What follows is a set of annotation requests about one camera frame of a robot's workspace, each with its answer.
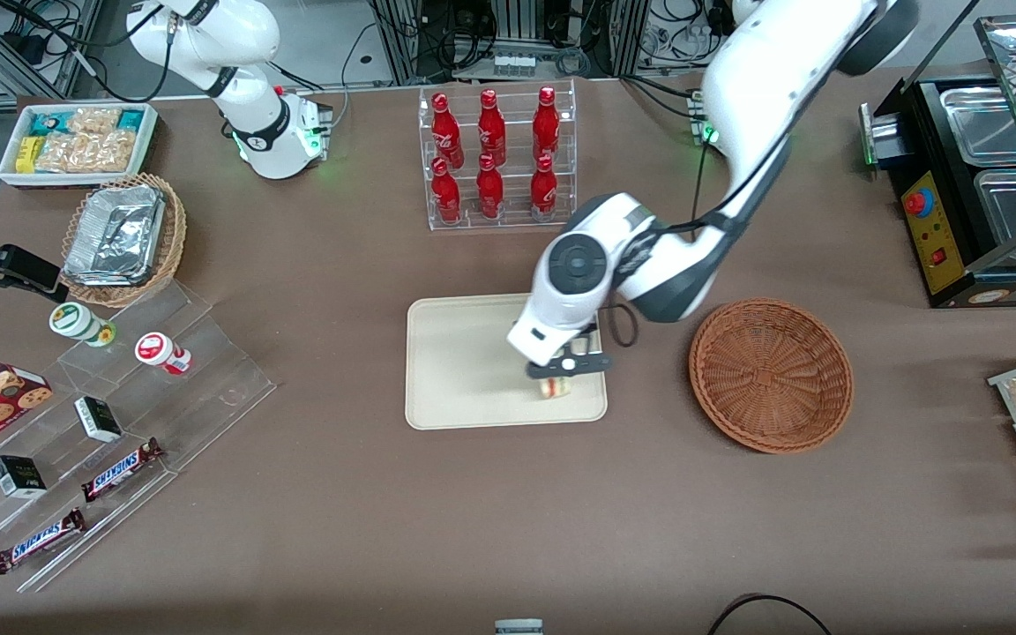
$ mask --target brown woven basket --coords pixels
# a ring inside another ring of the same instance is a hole
[[[810,313],[769,298],[709,315],[692,339],[689,379],[724,434],[772,454],[829,441],[853,401],[838,338]]]
[[[145,284],[138,287],[85,287],[74,284],[61,276],[61,281],[69,287],[69,293],[73,298],[89,304],[100,304],[110,306],[113,309],[121,309],[128,306],[136,298],[148,293],[153,287],[167,281],[167,278],[174,276],[178,269],[178,261],[183,257],[183,241],[186,240],[186,211],[183,209],[183,201],[178,200],[175,190],[162,178],[153,174],[137,174],[134,177],[122,177],[110,184],[101,185],[101,189],[130,188],[133,185],[151,185],[158,188],[167,196],[167,206],[164,209],[163,228],[158,229],[158,246],[154,256],[153,273]],[[81,211],[84,209],[88,197],[77,205],[77,213],[73,214],[73,219],[69,221],[69,230],[65,232],[64,241],[61,241],[61,257],[69,256],[69,248],[73,245],[73,238],[77,236],[77,223],[80,223]]]

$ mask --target table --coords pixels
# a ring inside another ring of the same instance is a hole
[[[617,351],[600,422],[439,433],[403,419],[407,307],[527,291],[552,234],[429,233],[416,90],[354,93],[331,161],[283,182],[238,160],[209,101],[157,102],[178,276],[281,386],[48,590],[0,584],[0,632],[704,632],[748,591],[835,632],[1016,631],[1016,438],[983,381],[1016,367],[1016,310],[927,309],[890,188],[855,170],[858,105],[898,77],[826,85],[705,306]],[[688,219],[685,121],[618,81],[578,89],[582,200]],[[725,187],[705,169],[702,208]],[[80,196],[4,186],[0,243],[57,258]],[[692,334],[751,297],[849,354],[858,396],[822,449],[754,453],[695,402]],[[0,361],[67,348],[50,309],[0,291]]]

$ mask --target red cap bottle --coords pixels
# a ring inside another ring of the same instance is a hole
[[[508,140],[505,134],[505,116],[497,107],[497,91],[481,90],[481,119],[477,121],[481,136],[481,151],[491,153],[497,166],[508,160]]]
[[[438,155],[449,162],[454,170],[464,165],[464,150],[460,149],[460,126],[457,118],[449,112],[449,98],[444,92],[436,92],[431,98],[434,106],[434,144]]]
[[[531,154],[539,161],[545,153],[553,157],[559,153],[559,112],[551,85],[539,88],[539,108],[531,120]]]
[[[477,175],[477,192],[481,196],[481,214],[489,220],[497,220],[504,213],[505,182],[497,171],[497,163],[492,154],[481,155],[481,173]]]
[[[531,176],[531,217],[537,223],[547,223],[556,214],[559,180],[552,173],[552,155],[541,156]]]
[[[434,204],[438,208],[441,223],[456,225],[460,223],[460,190],[457,181],[449,174],[449,166],[443,157],[434,157],[431,162],[434,180],[431,189],[434,191]]]

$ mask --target clear acrylic shelf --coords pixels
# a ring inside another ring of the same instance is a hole
[[[535,157],[531,154],[531,120],[538,106],[539,88],[552,85],[556,89],[556,110],[559,111],[559,151],[554,156],[552,172],[559,181],[556,189],[556,210],[552,220],[537,223],[531,217],[531,176],[535,173]],[[564,225],[575,211],[577,203],[577,132],[575,83],[562,81],[521,81],[497,83],[497,104],[505,116],[508,160],[500,166],[505,182],[505,211],[498,220],[489,220],[479,208],[477,175],[481,155],[477,121],[481,117],[480,89],[477,85],[448,84],[423,88],[418,99],[418,132],[423,155],[423,180],[426,182],[426,209],[431,230],[492,230],[497,228],[542,229]],[[434,204],[431,181],[431,161],[437,155],[434,144],[434,109],[429,102],[436,92],[449,98],[449,109],[460,126],[460,145],[464,150],[464,166],[452,171],[460,189],[460,223],[441,223]]]
[[[49,490],[31,501],[6,498],[0,490],[0,551],[60,521],[73,507],[80,507],[87,530],[25,559],[0,576],[0,583],[18,591],[41,590],[273,391],[273,383],[223,333],[209,309],[180,282],[170,281],[112,319],[116,342],[103,350],[74,344],[46,371],[56,397],[37,416],[15,423],[16,431],[0,441],[0,454],[34,458]],[[170,334],[189,350],[190,370],[170,375],[138,363],[132,346],[148,331]],[[120,441],[102,443],[84,434],[73,409],[82,394],[112,406],[124,430]],[[97,501],[84,502],[81,484],[152,437],[166,451],[161,458]]]

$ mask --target emergency stop button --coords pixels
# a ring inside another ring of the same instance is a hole
[[[932,194],[932,190],[927,188],[919,188],[904,197],[904,211],[915,217],[928,217],[928,214],[932,213],[934,205],[935,194]]]

